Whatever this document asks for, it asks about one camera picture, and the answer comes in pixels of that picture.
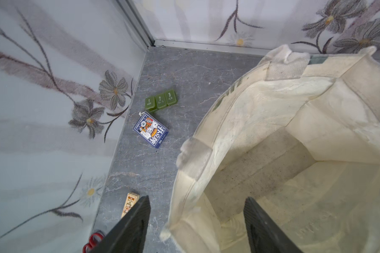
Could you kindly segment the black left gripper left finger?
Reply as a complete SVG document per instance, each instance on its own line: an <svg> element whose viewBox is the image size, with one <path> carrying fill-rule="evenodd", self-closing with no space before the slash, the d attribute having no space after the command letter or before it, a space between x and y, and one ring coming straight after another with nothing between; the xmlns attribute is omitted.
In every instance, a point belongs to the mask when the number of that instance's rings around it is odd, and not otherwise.
<svg viewBox="0 0 380 253"><path fill-rule="evenodd" d="M142 253L151 213L148 196L140 197L131 210L91 250L92 253Z"/></svg>

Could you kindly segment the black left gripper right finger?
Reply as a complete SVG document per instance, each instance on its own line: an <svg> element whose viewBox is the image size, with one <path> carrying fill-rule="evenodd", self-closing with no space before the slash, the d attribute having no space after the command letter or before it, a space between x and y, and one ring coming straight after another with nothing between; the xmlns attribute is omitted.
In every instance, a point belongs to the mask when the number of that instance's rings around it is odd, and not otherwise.
<svg viewBox="0 0 380 253"><path fill-rule="evenodd" d="M302 253L253 198L246 198L243 214L252 253Z"/></svg>

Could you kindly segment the canvas tote bag floral print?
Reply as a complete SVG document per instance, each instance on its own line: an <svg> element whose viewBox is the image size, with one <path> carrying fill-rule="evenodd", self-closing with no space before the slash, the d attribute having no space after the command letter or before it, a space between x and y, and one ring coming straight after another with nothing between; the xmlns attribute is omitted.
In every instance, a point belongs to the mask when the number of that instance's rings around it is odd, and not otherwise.
<svg viewBox="0 0 380 253"><path fill-rule="evenodd" d="M375 52L282 45L236 80L181 147L161 241L248 253L250 197L302 252L380 253Z"/></svg>

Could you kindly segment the small orange paper box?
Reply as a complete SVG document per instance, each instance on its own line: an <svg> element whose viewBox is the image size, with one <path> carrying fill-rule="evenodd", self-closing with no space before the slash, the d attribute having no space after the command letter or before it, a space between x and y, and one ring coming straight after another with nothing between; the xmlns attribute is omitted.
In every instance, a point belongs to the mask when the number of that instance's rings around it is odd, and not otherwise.
<svg viewBox="0 0 380 253"><path fill-rule="evenodd" d="M123 218L132 209L132 207L137 203L139 198L140 198L140 195L137 193L129 192L127 194L124 208L121 214L121 218Z"/></svg>

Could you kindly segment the blue playing cards box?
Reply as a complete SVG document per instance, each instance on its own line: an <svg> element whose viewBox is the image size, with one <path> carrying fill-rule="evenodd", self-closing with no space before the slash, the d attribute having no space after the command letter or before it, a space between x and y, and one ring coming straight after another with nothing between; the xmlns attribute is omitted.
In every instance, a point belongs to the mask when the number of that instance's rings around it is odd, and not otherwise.
<svg viewBox="0 0 380 253"><path fill-rule="evenodd" d="M156 149L160 147L169 133L169 130L148 112L143 112L141 114L140 119L133 128L133 131L139 134Z"/></svg>

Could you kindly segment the green pill organizer box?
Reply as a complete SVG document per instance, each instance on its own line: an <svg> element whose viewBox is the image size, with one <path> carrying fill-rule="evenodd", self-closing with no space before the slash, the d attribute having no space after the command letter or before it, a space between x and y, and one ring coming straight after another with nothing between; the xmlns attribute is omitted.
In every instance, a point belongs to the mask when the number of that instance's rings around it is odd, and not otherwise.
<svg viewBox="0 0 380 253"><path fill-rule="evenodd" d="M177 102L176 92L170 89L155 96L147 97L145 99L145 110L154 112L175 105Z"/></svg>

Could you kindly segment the red handled scissors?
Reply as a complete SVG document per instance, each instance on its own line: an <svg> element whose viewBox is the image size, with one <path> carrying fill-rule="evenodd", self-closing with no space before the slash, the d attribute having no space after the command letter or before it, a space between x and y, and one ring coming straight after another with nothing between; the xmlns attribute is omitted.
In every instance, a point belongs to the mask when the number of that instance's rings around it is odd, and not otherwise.
<svg viewBox="0 0 380 253"><path fill-rule="evenodd" d="M82 253L91 252L102 240L104 239L104 234L101 232L96 232L90 235L89 241L83 246Z"/></svg>

